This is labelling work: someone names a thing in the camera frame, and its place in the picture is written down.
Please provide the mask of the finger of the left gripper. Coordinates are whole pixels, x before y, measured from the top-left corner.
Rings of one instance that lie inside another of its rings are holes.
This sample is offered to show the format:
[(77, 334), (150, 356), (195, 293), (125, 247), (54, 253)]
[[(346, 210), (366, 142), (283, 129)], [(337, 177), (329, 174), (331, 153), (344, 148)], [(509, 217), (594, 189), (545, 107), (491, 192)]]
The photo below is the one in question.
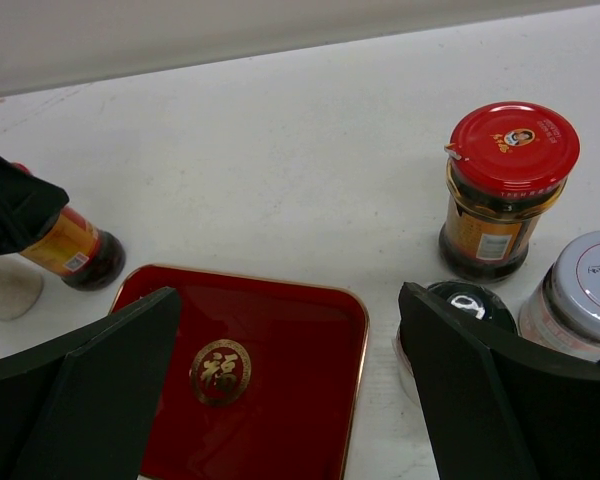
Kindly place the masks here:
[(0, 156), (0, 256), (41, 240), (69, 203), (66, 191)]

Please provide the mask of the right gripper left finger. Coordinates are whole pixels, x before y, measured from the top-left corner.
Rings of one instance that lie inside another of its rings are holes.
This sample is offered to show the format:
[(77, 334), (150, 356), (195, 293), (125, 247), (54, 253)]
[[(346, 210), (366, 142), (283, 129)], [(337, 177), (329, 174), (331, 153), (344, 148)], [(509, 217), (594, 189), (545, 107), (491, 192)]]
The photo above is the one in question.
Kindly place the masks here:
[(161, 288), (0, 359), (0, 479), (135, 479), (181, 300)]

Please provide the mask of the red lid chili sauce jar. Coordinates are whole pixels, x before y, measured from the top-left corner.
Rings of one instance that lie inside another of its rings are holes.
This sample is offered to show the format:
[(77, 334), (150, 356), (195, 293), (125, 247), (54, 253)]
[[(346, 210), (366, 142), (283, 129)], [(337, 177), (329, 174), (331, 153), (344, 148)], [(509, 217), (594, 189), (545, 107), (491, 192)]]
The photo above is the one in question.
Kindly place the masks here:
[[(31, 174), (24, 165), (13, 164)], [(19, 253), (79, 291), (96, 291), (109, 286), (126, 261), (118, 238), (96, 227), (69, 203), (51, 230)]]

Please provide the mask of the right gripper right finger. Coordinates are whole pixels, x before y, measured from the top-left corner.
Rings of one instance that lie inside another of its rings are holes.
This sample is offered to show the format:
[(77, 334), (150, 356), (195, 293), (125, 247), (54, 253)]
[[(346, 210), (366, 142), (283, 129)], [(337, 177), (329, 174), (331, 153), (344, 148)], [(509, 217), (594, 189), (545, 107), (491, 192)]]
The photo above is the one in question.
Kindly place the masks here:
[(406, 282), (399, 337), (442, 479), (600, 479), (600, 360), (550, 350)]

